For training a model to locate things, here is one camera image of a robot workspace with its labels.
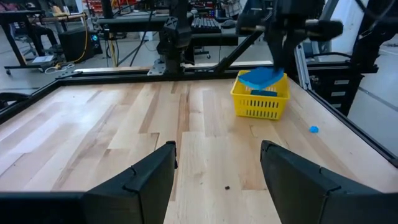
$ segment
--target plastic basket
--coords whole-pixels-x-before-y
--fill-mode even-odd
[[[242,75],[246,72],[249,71],[239,71],[238,75]],[[236,115],[273,120],[280,119],[285,109],[286,102],[290,98],[287,75],[284,74],[284,77],[277,83],[264,89],[277,92],[277,96],[251,95],[251,90],[252,89],[243,85],[243,83],[236,78],[231,90]]]

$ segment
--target small blue object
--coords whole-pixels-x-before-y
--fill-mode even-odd
[[[311,133],[318,133],[318,132],[319,132],[319,128],[316,127],[316,126],[311,126],[310,132],[311,132]]]
[[[257,96],[278,96],[277,92],[274,91],[266,91],[266,90],[252,90],[250,95],[257,95]]]
[[[284,76],[283,69],[256,68],[239,76],[239,81],[254,90],[262,90],[275,84]]]

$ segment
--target wooden table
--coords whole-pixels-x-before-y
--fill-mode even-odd
[[[280,223],[259,162],[269,139],[398,191],[397,169],[295,83],[282,119],[269,121],[235,116],[233,81],[61,87],[0,126],[0,190],[88,190],[176,140],[165,223]]]
[[[29,18],[30,23],[36,23],[36,22],[54,22],[55,23],[55,28],[57,29],[57,32],[60,34],[62,31],[59,29],[58,22],[61,23],[62,29],[64,32],[66,32],[67,26],[65,24],[66,21],[69,21],[70,19],[79,19],[79,18],[85,18],[86,14],[85,13],[79,13],[79,14],[72,14],[69,16],[54,16],[54,17],[43,17],[43,18]]]

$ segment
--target concrete floor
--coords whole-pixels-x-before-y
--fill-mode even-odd
[[[73,29],[80,24],[69,25]],[[49,46],[46,37],[43,37],[45,45]],[[154,60],[159,58],[155,50],[158,41],[157,38],[147,42],[146,47],[142,46],[133,65],[150,66]],[[395,37],[389,43],[398,43],[398,37]],[[23,50],[26,45],[17,43]],[[139,45],[139,39],[136,34],[119,41],[120,58],[127,55],[132,49]],[[235,47],[206,47],[210,51],[211,58],[206,55],[195,57],[196,63],[217,62],[230,54]],[[377,74],[367,75],[361,83],[354,103],[352,105],[348,118],[365,130],[369,135],[398,155],[398,144],[394,140],[398,127],[398,48],[382,46],[381,56],[377,60],[380,70]],[[121,66],[128,66],[130,59],[126,60]],[[271,54],[265,42],[256,42],[237,61],[256,61],[272,60]],[[57,73],[44,74],[38,70],[13,70],[12,75],[5,74],[3,66],[15,65],[17,60],[9,46],[3,31],[0,29],[0,91],[17,91],[21,93],[32,93],[40,87],[52,82]],[[77,64],[74,68],[98,68],[106,66],[105,55],[96,55],[83,63]]]

